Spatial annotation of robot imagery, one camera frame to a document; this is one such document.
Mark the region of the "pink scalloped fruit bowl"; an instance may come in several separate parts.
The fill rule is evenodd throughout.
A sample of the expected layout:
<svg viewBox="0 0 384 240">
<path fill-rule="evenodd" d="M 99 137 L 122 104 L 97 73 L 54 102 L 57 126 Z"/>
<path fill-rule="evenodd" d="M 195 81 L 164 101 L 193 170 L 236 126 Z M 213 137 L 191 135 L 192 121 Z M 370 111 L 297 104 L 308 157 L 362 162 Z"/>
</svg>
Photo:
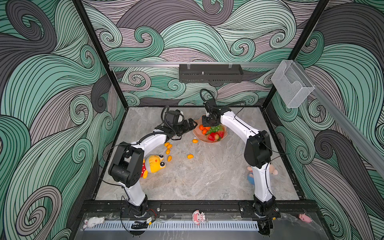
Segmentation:
<svg viewBox="0 0 384 240">
<path fill-rule="evenodd" d="M 195 120 L 198 124 L 193 130 L 193 134 L 196 138 L 205 143 L 217 143 L 228 135 L 227 127 L 224 125 L 218 125 L 216 127 L 204 127 L 202 124 L 202 118 Z"/>
</svg>

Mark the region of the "green fake grape bunch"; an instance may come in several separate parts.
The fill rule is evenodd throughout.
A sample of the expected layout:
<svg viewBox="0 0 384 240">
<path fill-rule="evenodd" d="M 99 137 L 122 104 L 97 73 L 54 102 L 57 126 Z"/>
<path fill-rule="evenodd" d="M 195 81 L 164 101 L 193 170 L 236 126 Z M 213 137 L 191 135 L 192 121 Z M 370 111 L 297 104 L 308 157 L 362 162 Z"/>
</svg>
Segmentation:
<svg viewBox="0 0 384 240">
<path fill-rule="evenodd" d="M 211 127 L 210 130 L 206 133 L 206 135 L 210 135 L 211 133 L 216 133 L 218 131 L 224 131 L 224 127 L 222 125 Z"/>
</svg>

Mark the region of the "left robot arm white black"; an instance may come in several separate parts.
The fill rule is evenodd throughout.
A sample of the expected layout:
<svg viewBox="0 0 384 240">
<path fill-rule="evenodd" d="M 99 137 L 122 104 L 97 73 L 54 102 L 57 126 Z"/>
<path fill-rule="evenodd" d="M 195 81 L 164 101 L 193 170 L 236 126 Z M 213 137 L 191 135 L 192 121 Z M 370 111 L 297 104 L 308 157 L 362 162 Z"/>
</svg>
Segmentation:
<svg viewBox="0 0 384 240">
<path fill-rule="evenodd" d="M 182 137 L 198 126 L 193 119 L 186 120 L 180 110 L 171 111 L 168 106 L 162 110 L 161 121 L 151 133 L 138 141 L 118 144 L 108 170 L 108 174 L 125 191 L 129 205 L 142 213 L 148 205 L 148 197 L 140 184 L 140 177 L 144 176 L 142 170 L 145 155 L 173 137 Z"/>
</svg>

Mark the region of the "red fake strawberry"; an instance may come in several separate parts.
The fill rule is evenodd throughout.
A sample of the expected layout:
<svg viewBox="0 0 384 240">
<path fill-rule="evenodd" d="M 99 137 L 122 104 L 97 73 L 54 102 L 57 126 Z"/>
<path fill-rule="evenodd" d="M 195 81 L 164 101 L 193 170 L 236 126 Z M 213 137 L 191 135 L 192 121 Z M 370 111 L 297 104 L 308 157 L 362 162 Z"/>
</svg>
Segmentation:
<svg viewBox="0 0 384 240">
<path fill-rule="evenodd" d="M 218 131 L 217 134 L 219 135 L 219 138 L 222 139 L 224 137 L 225 132 L 224 131 Z"/>
<path fill-rule="evenodd" d="M 208 136 L 208 140 L 211 141 L 211 142 L 216 142 L 216 140 L 215 140 L 215 134 L 217 134 L 217 133 L 211 133 L 211 134 Z"/>
</svg>

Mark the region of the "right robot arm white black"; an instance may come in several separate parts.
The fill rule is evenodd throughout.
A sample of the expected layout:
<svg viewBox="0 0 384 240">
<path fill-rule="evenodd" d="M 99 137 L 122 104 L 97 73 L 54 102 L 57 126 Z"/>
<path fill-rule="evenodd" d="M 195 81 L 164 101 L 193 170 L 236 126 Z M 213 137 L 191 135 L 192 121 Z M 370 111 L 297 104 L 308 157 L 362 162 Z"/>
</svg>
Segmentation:
<svg viewBox="0 0 384 240">
<path fill-rule="evenodd" d="M 245 143 L 244 158 L 251 166 L 254 179 L 254 201 L 258 215 L 265 215 L 272 208 L 276 197 L 272 194 L 270 181 L 270 163 L 273 154 L 270 135 L 241 120 L 230 106 L 218 106 L 211 91 L 200 90 L 200 97 L 206 109 L 202 116 L 203 126 L 216 127 L 220 124 L 232 130 Z"/>
</svg>

